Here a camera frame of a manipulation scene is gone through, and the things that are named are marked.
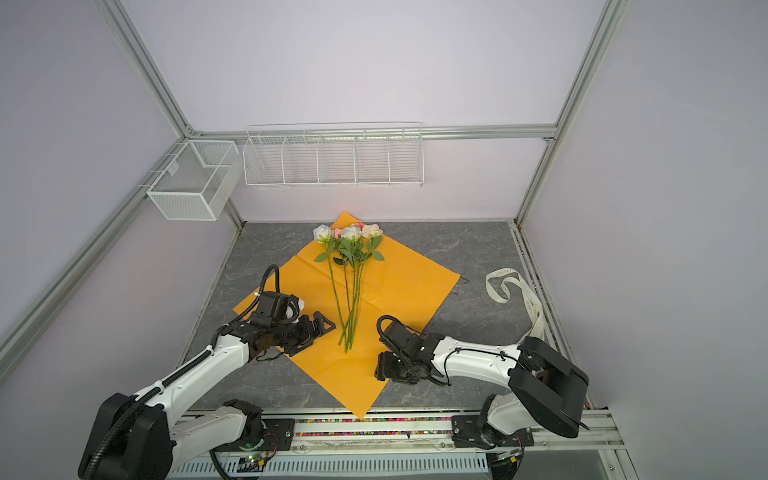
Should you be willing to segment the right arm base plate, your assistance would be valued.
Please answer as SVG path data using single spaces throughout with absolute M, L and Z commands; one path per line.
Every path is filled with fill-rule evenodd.
M 491 450 L 501 447 L 527 448 L 534 445 L 530 429 L 520 429 L 511 435 L 481 424 L 479 415 L 454 415 L 451 417 L 451 441 L 457 448 Z

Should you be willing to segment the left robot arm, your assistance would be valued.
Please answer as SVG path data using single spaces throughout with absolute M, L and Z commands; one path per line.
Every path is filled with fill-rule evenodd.
M 97 412 L 78 467 L 81 479 L 164 479 L 187 461 L 221 446 L 276 452 L 260 407 L 230 400 L 190 421 L 182 418 L 209 390 L 251 362 L 269 362 L 271 348 L 292 357 L 336 328 L 321 312 L 267 283 L 280 281 L 277 265 L 262 276 L 251 303 L 214 331 L 205 348 L 138 392 L 116 393 Z

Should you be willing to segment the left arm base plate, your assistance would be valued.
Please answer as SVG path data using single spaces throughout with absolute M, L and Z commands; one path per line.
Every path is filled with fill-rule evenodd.
M 240 438 L 215 447 L 216 452 L 281 452 L 291 448 L 296 421 L 294 418 L 266 418 L 247 426 Z

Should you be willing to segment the pink fake rose stem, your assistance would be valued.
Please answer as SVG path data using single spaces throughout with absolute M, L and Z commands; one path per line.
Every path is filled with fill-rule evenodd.
M 334 246 L 339 257 L 333 261 L 343 269 L 345 288 L 348 300 L 348 318 L 344 323 L 341 342 L 344 343 L 345 352 L 353 348 L 354 336 L 360 310 L 361 277 L 364 262 L 367 259 L 364 251 L 365 238 L 363 230 L 365 224 L 355 222 L 346 228 L 333 230 Z

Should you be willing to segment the orange wrapping paper sheet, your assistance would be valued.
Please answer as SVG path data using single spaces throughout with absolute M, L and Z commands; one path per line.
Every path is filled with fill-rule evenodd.
M 382 228 L 383 258 L 363 268 L 352 346 L 346 348 L 335 331 L 295 357 L 252 362 L 230 377 L 244 399 L 275 408 L 342 406 L 357 418 L 371 410 L 389 385 L 374 376 L 384 349 L 377 320 L 392 315 L 418 330 L 426 327 L 459 282 L 448 257 L 465 232 L 461 225 L 436 222 Z M 318 262 L 320 252 L 309 224 L 254 224 L 238 240 L 229 265 L 240 274 L 245 294 L 257 289 L 269 265 L 277 265 L 284 292 L 305 300 L 309 312 L 338 320 L 352 297 L 352 273 Z

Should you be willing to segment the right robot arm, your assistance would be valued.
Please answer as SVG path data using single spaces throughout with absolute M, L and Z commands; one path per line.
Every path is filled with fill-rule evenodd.
M 453 420 L 459 448 L 523 448 L 529 428 L 573 439 L 585 427 L 588 375 L 537 337 L 506 346 L 468 343 L 419 332 L 390 315 L 377 320 L 376 330 L 386 347 L 377 359 L 379 381 L 447 387 L 464 377 L 509 389 L 487 397 L 477 415 Z

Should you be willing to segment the white fake rose stem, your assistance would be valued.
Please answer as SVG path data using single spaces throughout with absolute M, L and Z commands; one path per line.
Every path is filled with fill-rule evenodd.
M 339 344 L 344 345 L 347 340 L 347 325 L 346 325 L 344 313 L 341 307 L 341 302 L 340 302 L 340 297 L 337 290 L 334 267 L 333 267 L 333 265 L 335 264 L 333 260 L 333 253 L 336 251 L 336 246 L 337 246 L 335 231 L 330 226 L 321 224 L 313 230 L 313 239 L 317 244 L 321 245 L 323 248 L 323 252 L 316 257 L 315 262 L 316 263 L 325 262 L 328 266 L 337 314 L 339 316 L 339 320 L 341 323 L 341 333 L 340 333 L 341 337 L 339 340 Z

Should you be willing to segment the cream fake rose stem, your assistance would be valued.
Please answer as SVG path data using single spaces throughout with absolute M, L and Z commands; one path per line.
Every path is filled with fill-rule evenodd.
M 378 224 L 358 223 L 348 228 L 346 235 L 350 244 L 349 259 L 353 269 L 352 314 L 350 321 L 349 351 L 353 348 L 357 325 L 361 310 L 362 281 L 366 262 L 368 260 L 383 261 L 383 255 L 378 247 L 383 241 L 383 230 Z

